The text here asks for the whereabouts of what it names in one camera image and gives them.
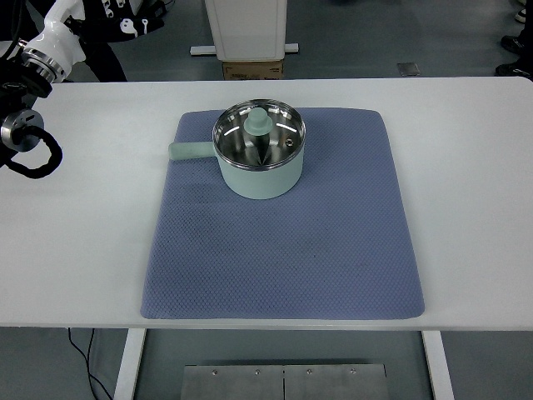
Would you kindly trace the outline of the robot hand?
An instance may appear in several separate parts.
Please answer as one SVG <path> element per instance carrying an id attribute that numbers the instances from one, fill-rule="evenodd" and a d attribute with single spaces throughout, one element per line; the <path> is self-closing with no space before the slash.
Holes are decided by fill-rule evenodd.
<path id="1" fill-rule="evenodd" d="M 89 44 L 134 40 L 164 26 L 163 1 L 56 1 L 44 18 L 44 29 L 22 50 L 22 64 L 50 83 L 63 81 L 87 58 Z"/>

